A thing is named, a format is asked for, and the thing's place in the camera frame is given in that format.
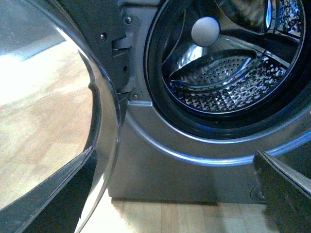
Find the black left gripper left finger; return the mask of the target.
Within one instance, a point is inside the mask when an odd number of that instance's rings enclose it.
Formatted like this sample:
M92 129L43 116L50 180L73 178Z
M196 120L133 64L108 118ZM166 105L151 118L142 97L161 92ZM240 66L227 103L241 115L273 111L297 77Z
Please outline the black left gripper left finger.
M89 147L0 211L2 233L72 233L90 192L97 155Z

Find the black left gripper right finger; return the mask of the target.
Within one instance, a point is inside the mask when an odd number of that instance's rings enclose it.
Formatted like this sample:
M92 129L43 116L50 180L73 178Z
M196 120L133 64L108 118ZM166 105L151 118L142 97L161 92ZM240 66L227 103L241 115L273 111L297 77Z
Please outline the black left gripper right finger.
M253 164L279 231L309 233L311 180L262 150L257 150Z

